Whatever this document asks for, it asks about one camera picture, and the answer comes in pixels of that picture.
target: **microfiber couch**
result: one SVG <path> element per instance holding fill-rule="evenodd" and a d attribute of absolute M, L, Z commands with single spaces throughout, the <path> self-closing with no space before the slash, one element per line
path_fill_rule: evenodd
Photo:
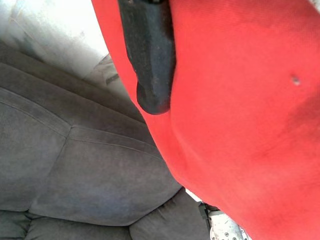
<path fill-rule="evenodd" d="M 0 240 L 208 240 L 135 107 L 0 45 Z"/>

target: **gray upholstery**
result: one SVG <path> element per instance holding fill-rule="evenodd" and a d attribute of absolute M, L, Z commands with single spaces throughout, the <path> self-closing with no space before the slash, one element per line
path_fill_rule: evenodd
<path fill-rule="evenodd" d="M 0 240 L 207 239 L 135 111 L 29 60 L 0 45 Z"/>
<path fill-rule="evenodd" d="M 208 240 L 198 204 L 181 189 L 172 199 L 130 226 L 133 240 Z"/>

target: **red fabric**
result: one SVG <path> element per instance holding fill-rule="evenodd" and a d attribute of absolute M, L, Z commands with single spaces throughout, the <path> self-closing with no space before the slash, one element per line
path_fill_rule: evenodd
<path fill-rule="evenodd" d="M 318 239 L 320 15 L 307 0 L 170 4 L 171 110 L 143 116 L 172 174 L 254 240 Z M 137 105 L 117 1 L 93 5 Z"/>

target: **gray couch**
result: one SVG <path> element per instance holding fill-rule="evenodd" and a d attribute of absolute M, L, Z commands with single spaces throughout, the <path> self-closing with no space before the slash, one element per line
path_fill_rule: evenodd
<path fill-rule="evenodd" d="M 207 240 L 138 111 L 0 45 L 0 240 Z"/>

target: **gray fabric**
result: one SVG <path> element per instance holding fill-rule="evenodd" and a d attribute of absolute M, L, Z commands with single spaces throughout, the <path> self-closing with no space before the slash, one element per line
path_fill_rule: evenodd
<path fill-rule="evenodd" d="M 35 102 L 70 125 L 120 134 L 154 145 L 144 123 L 3 63 L 0 63 L 0 72 L 0 87 Z"/>
<path fill-rule="evenodd" d="M 114 96 L 108 90 L 98 89 L 53 66 L 46 65 L 0 43 L 0 63 L 7 64 L 32 76 L 52 83 L 107 108 L 144 122 L 133 103 Z"/>
<path fill-rule="evenodd" d="M 127 226 L 170 199 L 180 187 L 155 147 L 74 127 L 30 212 Z"/>
<path fill-rule="evenodd" d="M 198 204 L 181 189 L 176 196 L 130 226 L 133 240 L 208 240 Z"/>
<path fill-rule="evenodd" d="M 0 240 L 24 240 L 30 223 L 25 212 L 0 211 Z"/>
<path fill-rule="evenodd" d="M 127 227 L 38 217 L 32 219 L 25 240 L 131 240 L 131 237 Z"/>
<path fill-rule="evenodd" d="M 0 209 L 29 208 L 69 128 L 42 107 L 0 88 Z"/>

